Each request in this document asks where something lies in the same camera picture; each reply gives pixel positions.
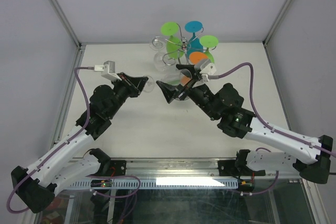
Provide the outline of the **green wine glass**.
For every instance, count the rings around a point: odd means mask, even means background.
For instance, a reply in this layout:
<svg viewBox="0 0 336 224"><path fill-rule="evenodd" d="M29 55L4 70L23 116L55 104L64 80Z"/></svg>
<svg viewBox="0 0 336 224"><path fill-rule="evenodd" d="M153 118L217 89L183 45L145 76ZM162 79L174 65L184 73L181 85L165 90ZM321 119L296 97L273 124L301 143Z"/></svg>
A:
<svg viewBox="0 0 336 224"><path fill-rule="evenodd" d="M180 26L175 22L166 22L161 27L161 34L167 36L166 52L168 57L178 59L181 57L181 39L176 37L175 34L180 32Z"/></svg>
<svg viewBox="0 0 336 224"><path fill-rule="evenodd" d="M205 35L199 39L199 42L205 48L204 54L208 57L211 63L215 63L214 57L210 51L214 50L219 44L218 38L212 35Z"/></svg>

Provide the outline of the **clear flute glass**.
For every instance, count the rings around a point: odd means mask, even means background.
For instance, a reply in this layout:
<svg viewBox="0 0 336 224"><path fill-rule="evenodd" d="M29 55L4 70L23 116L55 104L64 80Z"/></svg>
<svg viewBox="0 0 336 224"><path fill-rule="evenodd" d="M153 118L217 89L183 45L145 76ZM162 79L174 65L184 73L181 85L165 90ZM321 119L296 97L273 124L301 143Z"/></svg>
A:
<svg viewBox="0 0 336 224"><path fill-rule="evenodd" d="M143 92L150 93L154 90L155 82L150 75L144 75L144 77L148 77L148 81L146 82ZM182 86L186 85L192 79L192 74L188 70L174 70L172 72L167 73L163 76L160 80L173 85L177 86L181 84Z"/></svg>

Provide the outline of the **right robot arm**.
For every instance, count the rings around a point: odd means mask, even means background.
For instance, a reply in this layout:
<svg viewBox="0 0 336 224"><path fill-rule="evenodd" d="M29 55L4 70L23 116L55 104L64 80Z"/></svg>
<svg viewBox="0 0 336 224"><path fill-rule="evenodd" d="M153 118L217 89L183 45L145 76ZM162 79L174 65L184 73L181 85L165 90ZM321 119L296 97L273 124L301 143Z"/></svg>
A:
<svg viewBox="0 0 336 224"><path fill-rule="evenodd" d="M211 80L221 79L248 66L250 68L249 99L252 110L243 108L244 98L231 83L226 83L213 93L207 86ZM297 171L298 175L316 184L326 184L330 176L333 138L322 135L311 137L291 130L285 130L265 121L253 100L254 69L251 63L244 62L224 74L215 75L215 66L205 62L197 65L177 65L186 76L185 83L176 86L157 81L167 103L173 100L192 100L212 121L218 121L217 127L230 137L253 140L279 150L270 153L276 162L275 170L282 172Z"/></svg>

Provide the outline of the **blue plastic wine glass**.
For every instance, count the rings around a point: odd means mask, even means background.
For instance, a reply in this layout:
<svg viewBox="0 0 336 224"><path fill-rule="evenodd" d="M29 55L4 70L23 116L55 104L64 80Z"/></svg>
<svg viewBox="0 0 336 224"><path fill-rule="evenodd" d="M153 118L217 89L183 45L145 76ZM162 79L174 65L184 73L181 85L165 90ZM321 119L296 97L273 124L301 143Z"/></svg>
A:
<svg viewBox="0 0 336 224"><path fill-rule="evenodd" d="M196 35L197 32L203 32L203 24L199 21L190 21L185 25L185 30L188 33L192 33L191 38L187 43L186 57L189 59L190 54L193 52L203 52L203 46L200 43L200 39Z"/></svg>

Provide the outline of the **orange plastic wine glass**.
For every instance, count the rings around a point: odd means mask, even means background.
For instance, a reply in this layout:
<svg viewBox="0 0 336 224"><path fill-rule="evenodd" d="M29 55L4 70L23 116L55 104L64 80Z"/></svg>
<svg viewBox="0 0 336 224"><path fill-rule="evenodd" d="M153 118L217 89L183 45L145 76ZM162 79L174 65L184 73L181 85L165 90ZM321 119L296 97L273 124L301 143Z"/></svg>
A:
<svg viewBox="0 0 336 224"><path fill-rule="evenodd" d="M202 59L208 59L208 57L203 52L193 52L190 54L189 63L183 65L196 65Z"/></svg>

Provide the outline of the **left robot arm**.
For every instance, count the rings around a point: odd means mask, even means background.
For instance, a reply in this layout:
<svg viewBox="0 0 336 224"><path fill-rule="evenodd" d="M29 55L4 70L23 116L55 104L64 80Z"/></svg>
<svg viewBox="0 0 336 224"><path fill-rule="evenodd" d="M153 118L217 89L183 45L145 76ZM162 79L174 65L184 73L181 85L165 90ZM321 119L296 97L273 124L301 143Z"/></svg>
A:
<svg viewBox="0 0 336 224"><path fill-rule="evenodd" d="M90 150L81 160L68 162L82 148L97 140L111 126L111 120L128 98L137 98L149 78L131 77L124 72L115 74L112 84L97 86L91 97L85 97L87 109L76 121L69 134L44 156L26 168L15 167L11 172L13 191L6 207L17 195L33 213L45 210L54 198L68 186L86 176L104 176L111 167L111 158L99 148Z"/></svg>

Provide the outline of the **clear wine glass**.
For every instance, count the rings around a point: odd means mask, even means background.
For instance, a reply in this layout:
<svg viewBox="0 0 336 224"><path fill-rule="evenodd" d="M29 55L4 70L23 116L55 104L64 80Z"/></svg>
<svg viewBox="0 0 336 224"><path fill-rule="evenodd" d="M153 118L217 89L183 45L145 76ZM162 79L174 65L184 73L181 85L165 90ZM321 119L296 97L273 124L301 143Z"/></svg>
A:
<svg viewBox="0 0 336 224"><path fill-rule="evenodd" d="M163 61L163 57L166 53L166 40L163 37L157 36L150 40L149 45L151 49L155 51L153 58L155 68L160 72L167 71L169 66Z"/></svg>

